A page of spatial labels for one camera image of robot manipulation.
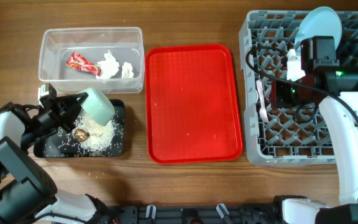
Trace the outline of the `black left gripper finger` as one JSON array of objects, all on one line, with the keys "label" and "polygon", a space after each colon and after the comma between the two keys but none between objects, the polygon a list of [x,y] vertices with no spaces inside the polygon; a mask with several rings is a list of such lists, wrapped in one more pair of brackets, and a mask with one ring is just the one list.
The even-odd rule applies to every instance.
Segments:
[{"label": "black left gripper finger", "polygon": [[76,106],[81,106],[87,97],[88,94],[83,92],[75,95],[59,96],[56,98],[56,101],[62,109],[70,109]]},{"label": "black left gripper finger", "polygon": [[81,107],[70,108],[60,115],[60,127],[70,133],[76,127],[75,121],[81,112]]}]

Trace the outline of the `green bowl with rice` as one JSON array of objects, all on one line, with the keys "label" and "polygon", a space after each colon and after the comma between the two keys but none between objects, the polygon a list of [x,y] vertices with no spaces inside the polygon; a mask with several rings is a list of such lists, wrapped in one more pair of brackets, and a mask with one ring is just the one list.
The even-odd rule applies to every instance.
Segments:
[{"label": "green bowl with rice", "polygon": [[107,96],[95,88],[87,88],[78,93],[88,95],[81,103],[83,111],[99,125],[107,125],[115,114],[115,109]]}]

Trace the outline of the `white plastic fork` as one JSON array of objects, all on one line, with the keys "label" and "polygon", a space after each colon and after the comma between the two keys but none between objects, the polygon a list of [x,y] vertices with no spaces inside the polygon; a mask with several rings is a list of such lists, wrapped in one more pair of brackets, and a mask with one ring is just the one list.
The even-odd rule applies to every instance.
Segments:
[{"label": "white plastic fork", "polygon": [[264,100],[264,93],[263,93],[263,89],[264,89],[263,83],[262,83],[261,80],[256,80],[255,85],[256,85],[257,93],[258,93],[259,100],[260,100],[259,116],[260,116],[260,118],[262,119],[262,121],[264,123],[268,123],[269,119],[268,119],[267,110],[266,110],[266,107],[265,107],[265,100]]}]

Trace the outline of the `red snack wrapper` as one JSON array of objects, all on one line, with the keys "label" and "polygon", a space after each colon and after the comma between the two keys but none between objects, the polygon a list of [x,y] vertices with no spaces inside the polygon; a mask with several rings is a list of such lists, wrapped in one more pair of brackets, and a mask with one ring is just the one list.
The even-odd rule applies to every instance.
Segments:
[{"label": "red snack wrapper", "polygon": [[66,61],[66,66],[81,72],[92,73],[97,77],[101,74],[101,69],[96,64],[90,62],[77,52],[73,52],[69,56],[68,60]]}]

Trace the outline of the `large white tissue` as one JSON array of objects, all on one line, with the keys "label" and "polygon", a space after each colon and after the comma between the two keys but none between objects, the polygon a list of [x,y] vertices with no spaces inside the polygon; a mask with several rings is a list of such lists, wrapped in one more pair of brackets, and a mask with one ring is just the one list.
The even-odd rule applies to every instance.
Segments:
[{"label": "large white tissue", "polygon": [[104,54],[104,60],[99,61],[97,65],[101,69],[100,75],[96,77],[97,79],[110,79],[119,71],[119,62],[110,50]]}]

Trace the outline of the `light blue plate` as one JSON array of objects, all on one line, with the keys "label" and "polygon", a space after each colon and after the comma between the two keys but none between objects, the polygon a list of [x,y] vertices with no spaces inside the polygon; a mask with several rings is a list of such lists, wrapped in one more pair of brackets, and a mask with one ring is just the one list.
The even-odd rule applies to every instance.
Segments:
[{"label": "light blue plate", "polygon": [[303,19],[295,36],[295,44],[314,36],[334,37],[335,49],[342,38],[342,22],[330,7],[318,7]]}]

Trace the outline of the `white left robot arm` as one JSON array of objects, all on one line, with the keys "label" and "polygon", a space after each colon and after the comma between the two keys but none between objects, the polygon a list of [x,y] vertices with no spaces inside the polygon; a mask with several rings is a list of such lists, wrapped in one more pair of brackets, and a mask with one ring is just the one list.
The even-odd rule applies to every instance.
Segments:
[{"label": "white left robot arm", "polygon": [[56,96],[49,92],[39,105],[9,102],[0,109],[0,223],[99,223],[109,208],[90,195],[57,189],[52,178],[28,155],[28,148],[74,129],[82,110],[109,100],[95,90]]}]

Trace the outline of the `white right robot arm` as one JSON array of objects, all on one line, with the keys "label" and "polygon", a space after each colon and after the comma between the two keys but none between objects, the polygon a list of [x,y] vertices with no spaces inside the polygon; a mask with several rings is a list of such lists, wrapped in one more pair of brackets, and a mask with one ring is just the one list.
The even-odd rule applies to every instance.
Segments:
[{"label": "white right robot arm", "polygon": [[307,198],[280,202],[285,223],[358,223],[358,72],[312,72],[293,82],[275,78],[285,105],[314,103],[328,128],[339,176],[339,202],[329,207]]}]

